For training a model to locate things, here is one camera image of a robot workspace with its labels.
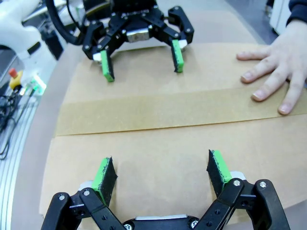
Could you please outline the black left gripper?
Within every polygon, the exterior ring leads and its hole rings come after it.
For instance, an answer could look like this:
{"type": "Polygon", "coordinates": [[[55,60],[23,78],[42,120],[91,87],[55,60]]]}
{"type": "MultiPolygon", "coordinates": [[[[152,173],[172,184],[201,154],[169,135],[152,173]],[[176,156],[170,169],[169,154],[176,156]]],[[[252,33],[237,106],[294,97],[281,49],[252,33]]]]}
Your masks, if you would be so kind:
{"type": "Polygon", "coordinates": [[[180,6],[168,10],[168,16],[155,0],[112,0],[108,27],[94,21],[87,27],[83,52],[90,60],[101,58],[102,73],[108,82],[115,80],[111,54],[123,43],[156,38],[171,47],[176,73],[184,68],[181,49],[193,40],[194,28],[180,6]]]}

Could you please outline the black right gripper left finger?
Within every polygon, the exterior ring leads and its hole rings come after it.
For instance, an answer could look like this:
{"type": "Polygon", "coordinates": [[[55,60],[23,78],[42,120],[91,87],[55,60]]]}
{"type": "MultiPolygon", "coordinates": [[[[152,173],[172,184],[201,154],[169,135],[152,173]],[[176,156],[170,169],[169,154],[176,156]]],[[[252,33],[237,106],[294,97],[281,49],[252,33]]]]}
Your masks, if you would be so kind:
{"type": "Polygon", "coordinates": [[[89,187],[74,195],[53,195],[41,229],[76,230],[85,218],[91,218],[101,230],[125,229],[109,208],[117,177],[112,158],[104,158],[89,187]]]}

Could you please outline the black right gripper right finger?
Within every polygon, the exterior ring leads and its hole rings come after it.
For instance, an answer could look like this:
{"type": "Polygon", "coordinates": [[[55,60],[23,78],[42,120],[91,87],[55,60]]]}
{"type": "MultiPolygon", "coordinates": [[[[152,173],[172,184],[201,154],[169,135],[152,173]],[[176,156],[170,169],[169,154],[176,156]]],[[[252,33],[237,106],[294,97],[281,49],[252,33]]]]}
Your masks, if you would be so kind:
{"type": "Polygon", "coordinates": [[[255,230],[288,230],[285,211],[270,180],[254,184],[231,175],[220,151],[210,150],[207,172],[216,199],[199,220],[200,230],[221,230],[237,209],[244,209],[255,230]]]}

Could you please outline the person's left hand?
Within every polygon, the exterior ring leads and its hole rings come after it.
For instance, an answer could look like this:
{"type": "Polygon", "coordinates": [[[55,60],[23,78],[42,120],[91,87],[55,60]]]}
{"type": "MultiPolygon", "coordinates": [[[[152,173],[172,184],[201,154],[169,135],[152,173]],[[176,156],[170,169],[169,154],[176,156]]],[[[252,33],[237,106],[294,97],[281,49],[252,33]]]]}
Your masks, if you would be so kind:
{"type": "Polygon", "coordinates": [[[307,78],[307,23],[294,19],[269,46],[238,53],[236,58],[240,61],[260,61],[242,74],[240,79],[243,83],[252,83],[266,74],[270,75],[252,94],[254,101],[268,99],[287,80],[290,81],[285,98],[278,108],[280,114],[288,115],[300,98],[307,78]]]}

